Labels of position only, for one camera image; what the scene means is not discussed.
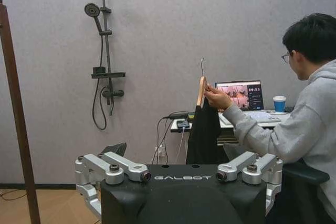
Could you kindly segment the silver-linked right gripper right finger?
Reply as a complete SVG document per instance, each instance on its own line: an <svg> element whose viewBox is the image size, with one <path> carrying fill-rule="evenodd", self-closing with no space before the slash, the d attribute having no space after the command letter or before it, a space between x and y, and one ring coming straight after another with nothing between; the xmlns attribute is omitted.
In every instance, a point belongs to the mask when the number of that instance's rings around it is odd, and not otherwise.
<svg viewBox="0 0 336 224"><path fill-rule="evenodd" d="M224 151L229 162L219 164L216 178L220 183L235 181L241 176L246 185L257 186L261 182L266 183L266 206L267 215L272 209L275 196L281 192L283 162L274 154L259 154L243 151L243 147L234 144L224 144Z"/></svg>

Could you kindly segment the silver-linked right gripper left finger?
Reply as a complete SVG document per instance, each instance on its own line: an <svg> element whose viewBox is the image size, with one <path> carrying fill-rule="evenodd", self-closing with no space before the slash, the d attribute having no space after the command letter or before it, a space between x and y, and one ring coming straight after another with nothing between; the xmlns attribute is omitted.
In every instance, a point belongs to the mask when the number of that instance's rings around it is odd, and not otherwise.
<svg viewBox="0 0 336 224"><path fill-rule="evenodd" d="M140 183L147 183L151 179L145 164L135 163L111 151L78 156L75 176L77 192L84 197L87 207L98 218L102 218L102 209L96 184L104 180L109 185L119 185L125 176Z"/></svg>

